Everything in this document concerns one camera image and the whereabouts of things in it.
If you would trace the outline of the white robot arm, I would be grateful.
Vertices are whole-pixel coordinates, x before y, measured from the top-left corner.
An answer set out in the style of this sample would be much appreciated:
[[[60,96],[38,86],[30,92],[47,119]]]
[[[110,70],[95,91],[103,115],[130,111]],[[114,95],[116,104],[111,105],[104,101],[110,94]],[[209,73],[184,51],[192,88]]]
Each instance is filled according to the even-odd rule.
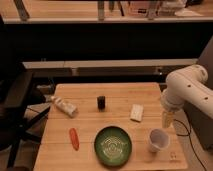
[[[196,106],[213,119],[213,90],[205,86],[207,79],[207,70],[197,64],[172,71],[167,75],[167,88],[160,96],[163,128],[171,125],[174,113],[182,109],[185,102]]]

